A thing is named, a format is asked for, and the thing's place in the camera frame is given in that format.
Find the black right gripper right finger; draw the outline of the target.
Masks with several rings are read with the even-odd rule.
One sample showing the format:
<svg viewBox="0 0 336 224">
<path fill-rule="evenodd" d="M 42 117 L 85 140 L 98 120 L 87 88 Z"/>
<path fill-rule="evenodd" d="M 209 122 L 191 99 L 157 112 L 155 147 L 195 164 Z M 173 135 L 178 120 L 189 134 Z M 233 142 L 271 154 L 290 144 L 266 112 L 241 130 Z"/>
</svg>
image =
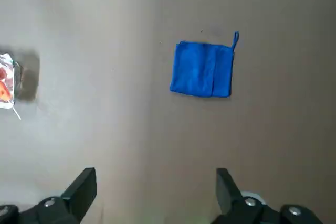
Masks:
<svg viewBox="0 0 336 224">
<path fill-rule="evenodd" d="M 322 223 L 312 210 L 304 206 L 286 204 L 276 211 L 259 195 L 243 194 L 225 168 L 216 170 L 216 198 L 221 214 L 215 218 L 215 223 Z"/>
</svg>

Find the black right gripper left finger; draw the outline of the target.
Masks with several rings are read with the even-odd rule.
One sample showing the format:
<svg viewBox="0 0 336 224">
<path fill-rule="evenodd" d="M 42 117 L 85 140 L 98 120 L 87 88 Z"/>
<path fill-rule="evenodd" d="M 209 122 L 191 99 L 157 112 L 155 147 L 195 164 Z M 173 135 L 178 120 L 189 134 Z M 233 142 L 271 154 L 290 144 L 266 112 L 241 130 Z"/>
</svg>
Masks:
<svg viewBox="0 0 336 224">
<path fill-rule="evenodd" d="M 61 196 L 50 196 L 19 211 L 17 205 L 1 205 L 1 223 L 81 223 L 97 195 L 95 168 L 85 168 Z"/>
</svg>

